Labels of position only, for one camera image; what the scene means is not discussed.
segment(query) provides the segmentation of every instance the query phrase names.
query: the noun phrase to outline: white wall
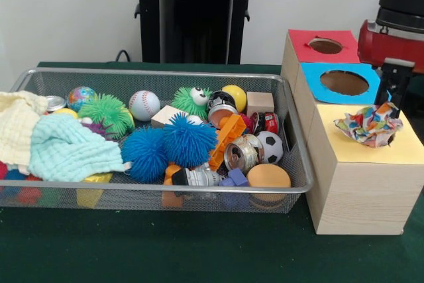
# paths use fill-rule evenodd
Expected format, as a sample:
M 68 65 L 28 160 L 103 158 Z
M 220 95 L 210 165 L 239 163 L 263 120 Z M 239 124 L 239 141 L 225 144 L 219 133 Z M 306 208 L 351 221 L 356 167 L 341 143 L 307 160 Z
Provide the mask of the white wall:
M 140 60 L 138 0 L 0 0 L 0 89 L 39 61 Z M 378 0 L 250 0 L 242 63 L 280 64 L 288 28 L 358 31 Z

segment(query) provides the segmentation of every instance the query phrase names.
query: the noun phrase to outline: wire mesh basket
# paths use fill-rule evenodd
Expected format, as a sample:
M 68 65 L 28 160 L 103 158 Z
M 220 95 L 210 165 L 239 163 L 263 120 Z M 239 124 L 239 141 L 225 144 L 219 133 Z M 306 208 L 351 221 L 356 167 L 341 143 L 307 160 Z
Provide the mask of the wire mesh basket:
M 311 189 L 313 169 L 290 87 L 279 76 L 37 68 L 25 72 L 11 91 L 65 97 L 75 87 L 84 85 L 127 102 L 134 92 L 145 89 L 153 91 L 163 107 L 171 102 L 179 87 L 218 90 L 229 84 L 245 91 L 273 94 L 275 113 L 283 123 L 280 137 L 284 155 L 279 166 L 289 174 L 291 188 L 140 184 L 116 172 L 109 183 L 0 180 L 0 206 L 287 213 L 300 194 Z M 36 200 L 35 193 L 40 194 Z M 179 198 L 181 204 L 164 204 L 167 196 Z

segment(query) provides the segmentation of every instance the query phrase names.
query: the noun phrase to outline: tin can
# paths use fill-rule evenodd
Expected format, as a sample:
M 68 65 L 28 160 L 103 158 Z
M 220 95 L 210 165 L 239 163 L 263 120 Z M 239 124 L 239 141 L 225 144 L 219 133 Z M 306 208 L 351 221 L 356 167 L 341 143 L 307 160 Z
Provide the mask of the tin can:
M 238 114 L 234 98 L 223 91 L 216 91 L 211 94 L 206 110 L 208 121 L 217 129 L 222 128 L 219 123 L 223 117 Z
M 229 170 L 240 168 L 245 174 L 263 160 L 264 147 L 252 134 L 243 135 L 228 144 L 224 152 L 225 166 Z
M 275 113 L 253 113 L 253 133 L 255 135 L 262 131 L 268 131 L 278 135 L 280 131 L 280 120 Z
M 47 99 L 47 112 L 55 112 L 59 109 L 63 109 L 66 106 L 66 101 L 63 97 L 49 95 L 46 96 Z

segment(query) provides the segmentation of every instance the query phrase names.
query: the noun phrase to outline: green tablecloth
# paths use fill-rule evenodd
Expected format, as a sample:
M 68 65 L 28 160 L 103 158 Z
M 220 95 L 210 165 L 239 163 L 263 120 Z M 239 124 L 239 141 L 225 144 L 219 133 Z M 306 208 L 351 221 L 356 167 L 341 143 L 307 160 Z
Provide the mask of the green tablecloth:
M 277 66 L 73 66 L 279 73 Z M 304 196 L 288 215 L 3 208 L 0 282 L 422 282 L 423 212 L 421 196 L 404 235 L 350 237 L 317 236 Z

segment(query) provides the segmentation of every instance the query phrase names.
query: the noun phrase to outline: colorful wrapping paper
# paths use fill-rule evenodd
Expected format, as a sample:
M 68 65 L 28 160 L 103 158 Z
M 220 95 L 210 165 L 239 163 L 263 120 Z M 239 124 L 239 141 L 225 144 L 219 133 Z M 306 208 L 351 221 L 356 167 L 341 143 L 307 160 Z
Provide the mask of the colorful wrapping paper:
M 397 111 L 391 102 L 360 109 L 356 115 L 346 114 L 345 119 L 336 119 L 335 125 L 351 139 L 369 147 L 381 147 L 390 143 L 390 138 L 403 127 L 401 119 L 390 115 Z

